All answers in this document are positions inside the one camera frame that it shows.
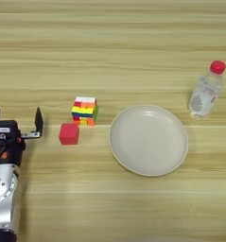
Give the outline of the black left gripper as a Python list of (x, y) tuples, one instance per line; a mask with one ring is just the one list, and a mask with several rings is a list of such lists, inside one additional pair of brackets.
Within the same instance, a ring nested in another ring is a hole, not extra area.
[(0, 132), (0, 164), (15, 164), (21, 166), (23, 152), (26, 149), (26, 139), (38, 139), (43, 134), (43, 117), (41, 109), (35, 114), (36, 131), (22, 133)]

